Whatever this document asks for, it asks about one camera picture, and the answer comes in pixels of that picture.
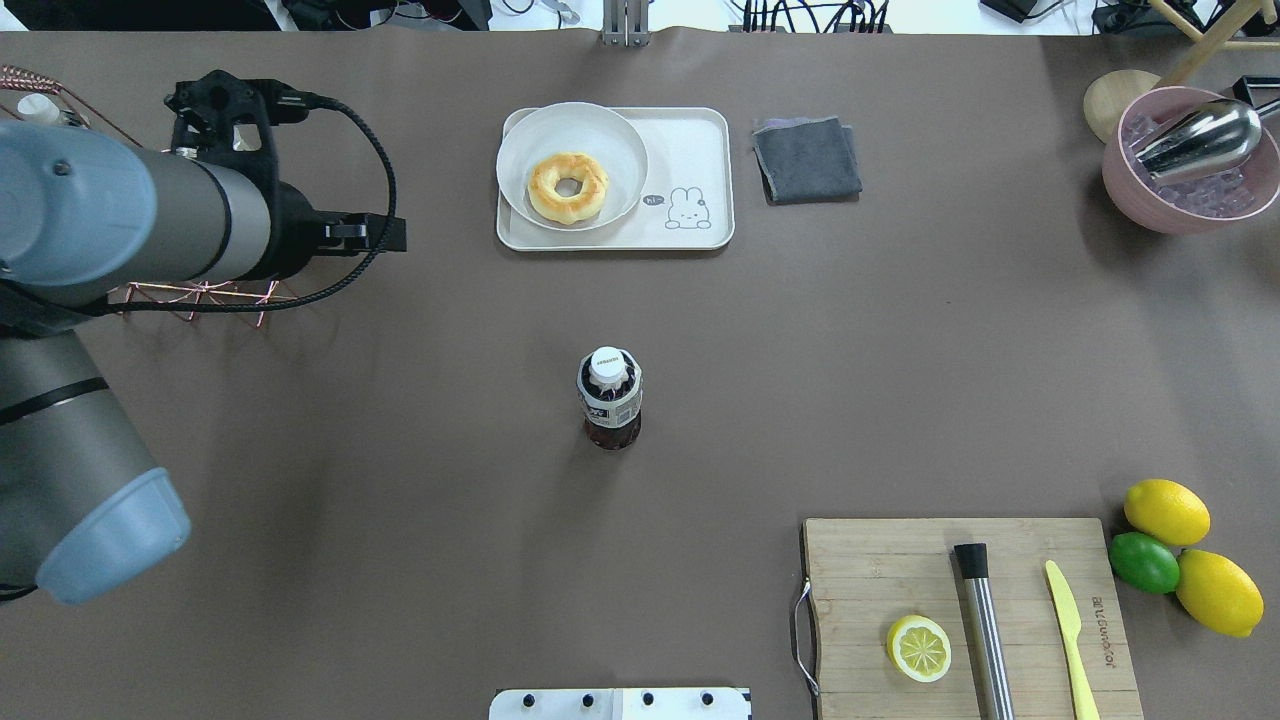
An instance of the bottle label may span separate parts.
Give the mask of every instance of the bottle label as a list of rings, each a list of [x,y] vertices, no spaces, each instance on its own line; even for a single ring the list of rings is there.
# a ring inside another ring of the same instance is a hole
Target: bottle label
[[[590,363],[590,355],[584,357],[582,365]],[[635,420],[636,415],[640,414],[640,401],[644,400],[644,377],[641,375],[640,365],[634,365],[634,368],[636,373],[635,384],[625,395],[613,400],[593,397],[582,387],[582,373],[579,373],[577,397],[582,402],[582,413],[588,420],[602,428],[621,428]]]

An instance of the napkin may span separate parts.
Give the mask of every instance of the napkin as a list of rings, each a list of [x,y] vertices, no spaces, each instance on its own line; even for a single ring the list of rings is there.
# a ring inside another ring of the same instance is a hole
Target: napkin
[[[863,190],[854,128],[838,118],[771,119],[751,138],[774,202],[840,200]]]

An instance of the bagel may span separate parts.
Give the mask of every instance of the bagel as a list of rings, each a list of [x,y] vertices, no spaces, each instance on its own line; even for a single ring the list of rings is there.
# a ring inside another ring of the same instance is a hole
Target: bagel
[[[564,178],[582,183],[577,195],[564,197],[556,186]],[[529,177],[529,204],[538,214],[572,225],[600,211],[609,191],[609,176],[586,152],[557,152],[534,167]]]

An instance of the brown table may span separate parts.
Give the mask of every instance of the brown table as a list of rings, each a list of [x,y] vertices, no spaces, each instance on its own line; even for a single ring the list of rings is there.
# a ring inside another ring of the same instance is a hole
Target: brown table
[[[497,688],[737,684],[806,717],[787,614],[809,516],[1101,516],[1170,477],[1203,547],[1280,597],[1277,215],[1160,237],[1110,205],[1079,104],[1181,44],[575,31],[41,35],[152,146],[220,67],[337,96],[387,143],[411,252],[274,318],[96,320],[82,337],[195,523],[78,609],[0,610],[0,716],[485,717]],[[1225,87],[1280,58],[1221,56]],[[708,255],[518,255],[494,236],[503,118],[559,100],[708,105],[737,234]],[[758,118],[858,128],[856,202],[771,208]],[[283,177],[378,210],[346,120],[284,128]],[[312,290],[340,261],[297,279]],[[580,428],[575,363],[630,348],[645,428]],[[1280,624],[1215,635],[1120,588],[1147,716],[1266,717]]]

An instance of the light blue plastic cover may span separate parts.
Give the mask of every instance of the light blue plastic cover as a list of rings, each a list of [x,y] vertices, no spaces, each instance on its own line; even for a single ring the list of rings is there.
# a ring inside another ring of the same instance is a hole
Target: light blue plastic cover
[[[97,279],[133,258],[155,219],[155,183],[124,145],[83,128],[0,120],[0,278]]]
[[[36,571],[59,602],[79,605],[129,580],[182,547],[191,520],[164,468],[124,486],[67,533]]]

